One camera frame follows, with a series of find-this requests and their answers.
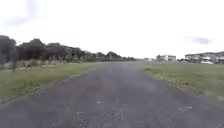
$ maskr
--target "treeline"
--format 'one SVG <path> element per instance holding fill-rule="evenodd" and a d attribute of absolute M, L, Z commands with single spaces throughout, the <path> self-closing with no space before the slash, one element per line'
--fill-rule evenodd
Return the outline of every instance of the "treeline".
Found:
<path fill-rule="evenodd" d="M 40 39 L 16 45 L 14 39 L 8 36 L 0 36 L 0 65 L 12 63 L 16 66 L 18 61 L 40 60 L 59 62 L 83 62 L 83 61 L 133 61 L 133 57 L 122 57 L 115 52 L 103 54 L 83 51 L 78 47 L 69 47 L 60 43 L 43 43 Z"/>

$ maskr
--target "building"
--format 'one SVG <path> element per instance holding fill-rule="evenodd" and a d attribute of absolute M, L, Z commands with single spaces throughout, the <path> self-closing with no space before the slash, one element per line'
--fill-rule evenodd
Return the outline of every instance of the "building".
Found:
<path fill-rule="evenodd" d="M 211 63 L 224 63 L 224 52 L 205 52 L 199 54 L 187 54 L 185 55 L 185 59 L 188 62 L 193 63 L 204 63 L 204 62 L 211 62 Z"/>
<path fill-rule="evenodd" d="M 161 56 L 161 60 L 176 61 L 176 56 L 173 56 L 173 55 L 163 55 L 163 56 Z"/>
<path fill-rule="evenodd" d="M 216 53 L 216 63 L 224 64 L 224 52 Z"/>

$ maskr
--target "sky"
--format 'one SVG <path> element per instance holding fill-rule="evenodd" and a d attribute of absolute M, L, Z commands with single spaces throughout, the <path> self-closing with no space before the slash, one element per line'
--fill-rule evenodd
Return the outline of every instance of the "sky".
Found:
<path fill-rule="evenodd" d="M 0 0 L 0 35 L 155 58 L 224 51 L 222 0 Z"/>

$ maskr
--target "grass field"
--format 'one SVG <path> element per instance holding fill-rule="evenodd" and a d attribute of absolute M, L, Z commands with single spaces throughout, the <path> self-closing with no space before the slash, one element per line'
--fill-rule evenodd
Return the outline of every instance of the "grass field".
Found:
<path fill-rule="evenodd" d="M 0 72 L 0 103 L 50 86 L 74 74 L 97 66 L 99 63 L 59 64 Z"/>
<path fill-rule="evenodd" d="M 224 65 L 151 62 L 141 69 L 178 88 L 224 102 Z"/>

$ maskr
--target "road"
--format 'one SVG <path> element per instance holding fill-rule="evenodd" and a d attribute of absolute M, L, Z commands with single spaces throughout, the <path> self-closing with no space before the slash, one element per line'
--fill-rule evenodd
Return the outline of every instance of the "road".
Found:
<path fill-rule="evenodd" d="M 224 109 L 113 63 L 0 108 L 1 128 L 224 128 Z"/>

